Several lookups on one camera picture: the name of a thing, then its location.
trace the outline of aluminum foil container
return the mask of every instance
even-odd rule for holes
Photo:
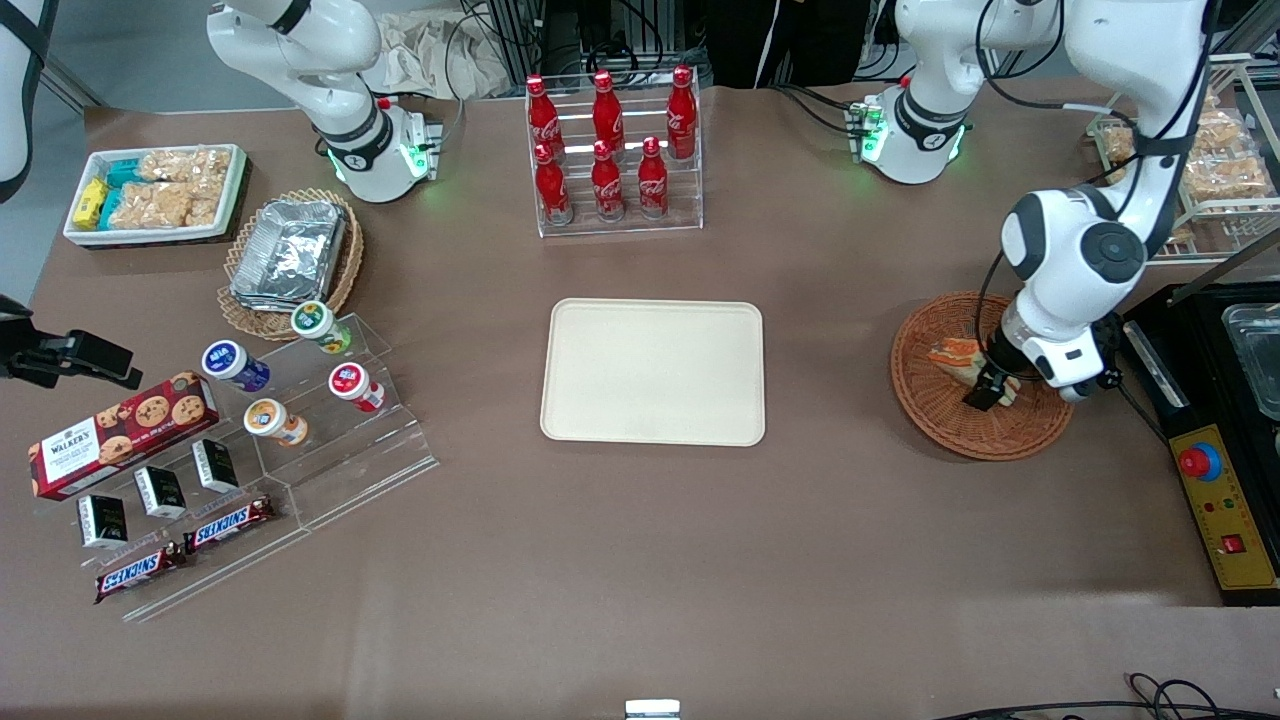
[[[346,225],[346,211],[333,202],[268,202],[232,277],[232,296],[270,313],[328,300]]]

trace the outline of acrylic bottle rack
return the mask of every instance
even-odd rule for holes
[[[131,541],[115,550],[79,550],[86,606],[93,601],[99,575],[145,557],[164,543],[182,544],[183,533],[257,496],[271,497],[275,519],[202,547],[184,565],[111,594],[92,610],[118,612],[127,621],[155,618],[438,465],[421,425],[402,405],[387,370],[390,347],[357,315],[347,315],[342,322],[352,333],[346,352],[326,355],[316,343],[300,340],[262,355],[261,360],[271,368],[271,380],[252,396],[214,380],[221,414],[216,425],[79,493],[123,500]],[[362,413],[329,391],[329,372],[343,361],[360,363],[385,388],[383,406],[376,413]],[[279,400],[289,413],[307,420],[310,430],[301,446],[283,447],[244,430],[244,410],[260,397]],[[220,495],[200,484],[191,452],[198,438],[212,438],[228,447],[238,491]],[[165,519],[143,512],[133,482],[133,471],[143,465],[178,475],[187,501],[183,516]],[[77,542],[74,498],[60,502],[37,498],[36,505],[38,515],[65,521],[68,543]]]
[[[543,214],[543,202],[534,192],[534,217],[538,222],[538,234],[543,238],[588,236],[604,233],[630,233],[643,231],[694,229],[703,227],[703,106],[699,92],[698,73],[694,73],[692,91],[698,104],[696,143],[692,158],[673,160],[667,154],[667,99],[671,96],[671,70],[646,73],[636,70],[645,85],[628,87],[623,73],[614,73],[613,90],[622,105],[622,129],[626,135],[626,158],[618,163],[622,172],[622,199],[626,202],[626,215],[616,223],[605,223],[595,213],[595,193],[591,190],[591,165],[595,161],[591,146],[595,142],[595,126],[591,123],[591,105],[595,101],[595,88],[589,74],[543,76],[547,96],[556,104],[559,114],[561,135],[564,137],[564,186],[573,204],[573,222],[567,225],[553,225]],[[529,128],[529,97],[525,97],[525,133],[529,136],[530,173],[536,172],[534,159],[534,136]],[[645,137],[654,136],[662,141],[662,159],[667,165],[667,215],[650,220],[640,213],[640,143]]]

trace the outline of coca-cola bottle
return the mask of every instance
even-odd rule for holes
[[[622,202],[622,174],[613,161],[613,146],[595,141],[595,164],[591,165],[591,186],[595,190],[595,211],[605,223],[616,223],[626,213]]]
[[[640,213],[650,220],[667,214],[667,165],[662,161],[662,145],[657,137],[644,138],[640,160]]]
[[[529,88],[529,127],[534,131],[534,142],[544,142],[557,163],[564,161],[564,137],[559,131],[559,115],[556,105],[547,97],[543,76],[529,76],[525,81]]]
[[[694,70],[689,65],[676,65],[672,72],[671,97],[667,99],[667,152],[676,160],[694,156],[698,142],[698,101],[690,83]]]
[[[564,190],[564,173],[556,164],[556,155],[545,142],[534,146],[534,159],[538,160],[538,172],[534,173],[534,184],[538,186],[538,196],[543,199],[543,213],[547,222],[553,225],[567,225],[573,222],[573,205],[568,201],[568,191]]]
[[[622,104],[613,94],[613,76],[609,70],[599,70],[594,82],[595,105],[591,106],[591,120],[595,123],[595,138],[608,142],[613,149],[613,159],[621,163],[627,147],[622,133]]]

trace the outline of yogurt bottle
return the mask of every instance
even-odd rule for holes
[[[387,391],[369,377],[358,363],[343,363],[329,373],[329,389],[364,413],[376,413]]]
[[[225,380],[244,392],[257,392],[271,379],[271,369],[236,341],[220,340],[210,345],[200,366],[211,378]]]
[[[351,328],[338,322],[324,302],[298,305],[293,309],[291,324],[298,337],[315,341],[329,355],[338,355],[351,346]]]
[[[307,439],[308,428],[306,420],[289,415],[284,405],[264,397],[244,410],[244,429],[250,434],[269,437],[284,447],[292,447]]]

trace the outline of white tray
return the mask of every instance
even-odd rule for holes
[[[760,442],[760,311],[748,302],[561,300],[547,343],[541,427],[561,441]]]
[[[196,151],[201,147],[216,147],[230,152],[230,164],[227,168],[227,182],[223,183],[223,195],[218,200],[218,214],[210,225],[191,225],[183,228],[156,228],[137,231],[82,231],[72,223],[76,205],[81,195],[88,187],[88,182],[95,177],[105,177],[106,169],[116,160],[132,160],[142,158],[152,150],[184,150]],[[92,152],[84,161],[84,172],[81,182],[76,186],[76,195],[72,196],[72,206],[67,210],[67,220],[63,223],[63,234],[67,240],[82,247],[127,247],[129,245],[164,245],[169,242],[191,242],[206,237],[218,237],[227,232],[230,224],[236,199],[239,196],[241,181],[244,177],[244,151],[237,145],[178,145],[168,147],[134,147],[132,150],[102,150]]]

